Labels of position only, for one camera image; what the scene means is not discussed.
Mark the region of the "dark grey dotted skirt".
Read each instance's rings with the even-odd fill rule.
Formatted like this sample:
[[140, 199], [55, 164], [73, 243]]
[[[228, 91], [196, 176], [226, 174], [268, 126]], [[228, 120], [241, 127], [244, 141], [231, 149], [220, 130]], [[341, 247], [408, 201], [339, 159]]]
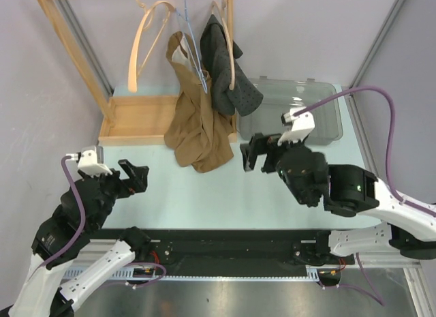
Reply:
[[202, 64], [212, 79], [213, 108], [227, 116], [253, 113], [264, 96], [236, 62], [243, 55], [237, 43], [233, 43], [233, 56], [229, 56], [224, 28], [215, 15], [210, 16], [203, 30], [200, 52]]

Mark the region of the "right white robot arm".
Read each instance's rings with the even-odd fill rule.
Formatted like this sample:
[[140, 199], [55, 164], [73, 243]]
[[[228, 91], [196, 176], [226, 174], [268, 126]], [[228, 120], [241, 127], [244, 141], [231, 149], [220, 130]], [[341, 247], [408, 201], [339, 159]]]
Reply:
[[351, 164], [329, 164], [322, 152], [312, 151], [303, 141], [283, 144], [277, 134], [255, 134], [240, 145], [240, 152], [246, 172], [263, 155], [261, 171], [278, 174], [300, 205], [321, 205], [340, 217], [380, 220], [367, 228], [320, 232], [314, 246], [320, 262], [389, 251], [416, 260], [435, 259], [435, 205], [398, 199], [372, 172]]

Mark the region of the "blue wire hanger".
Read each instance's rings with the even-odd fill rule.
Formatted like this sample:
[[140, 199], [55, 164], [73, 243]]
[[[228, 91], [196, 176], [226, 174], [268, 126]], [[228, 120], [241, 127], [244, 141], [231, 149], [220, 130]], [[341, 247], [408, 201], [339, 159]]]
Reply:
[[[184, 3], [184, 12], [183, 13], [178, 8], [175, 9], [176, 20], [177, 20], [177, 23], [181, 29], [182, 34], [183, 34], [183, 39], [186, 42], [187, 49], [188, 49], [188, 56], [189, 56], [189, 58], [191, 58], [191, 60], [194, 64], [194, 68], [196, 70], [196, 73], [198, 75], [198, 78], [202, 84], [202, 88], [203, 88], [205, 94], [207, 94], [208, 87], [207, 87], [207, 83], [206, 83], [206, 77], [205, 77], [204, 72], [203, 72], [202, 67], [201, 67], [200, 53], [199, 53], [198, 46], [197, 46], [196, 41], [195, 41], [195, 37], [193, 35], [193, 30], [191, 28], [191, 23], [190, 23], [190, 19], [189, 19], [188, 8], [187, 8], [187, 0], [183, 0], [183, 3]], [[193, 50], [191, 49], [191, 46], [189, 45], [184, 26], [182, 24], [182, 20], [186, 24], [187, 30], [189, 31], [189, 35], [190, 35], [190, 38], [191, 38], [192, 44], [193, 44]]]

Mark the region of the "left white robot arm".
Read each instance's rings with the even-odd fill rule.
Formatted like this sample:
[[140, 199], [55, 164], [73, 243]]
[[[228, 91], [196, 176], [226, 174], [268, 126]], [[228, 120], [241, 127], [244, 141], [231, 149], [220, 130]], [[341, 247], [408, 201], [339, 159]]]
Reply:
[[118, 164], [127, 174], [126, 179], [115, 169], [93, 174], [80, 170], [82, 178], [75, 181], [66, 166], [70, 158], [67, 155], [61, 160], [69, 189], [52, 216], [38, 228], [25, 282], [15, 303], [1, 310], [2, 316], [73, 316], [114, 272], [150, 256], [150, 238], [139, 228], [131, 227], [75, 280], [61, 281], [91, 236], [102, 229], [116, 201], [146, 191], [149, 174], [147, 166], [120, 160]]

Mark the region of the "tan cloth garment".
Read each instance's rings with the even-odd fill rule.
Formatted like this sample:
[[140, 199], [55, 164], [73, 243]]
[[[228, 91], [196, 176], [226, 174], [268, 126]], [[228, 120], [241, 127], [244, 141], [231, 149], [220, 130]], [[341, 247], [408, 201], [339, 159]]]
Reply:
[[211, 77], [202, 69], [207, 86], [204, 89], [189, 58], [190, 50], [194, 47], [188, 35], [178, 31], [170, 36], [166, 59], [176, 74], [180, 91], [164, 142], [174, 151], [179, 166], [192, 166], [196, 172], [206, 173], [234, 157], [228, 138], [232, 126], [229, 116], [213, 109]]

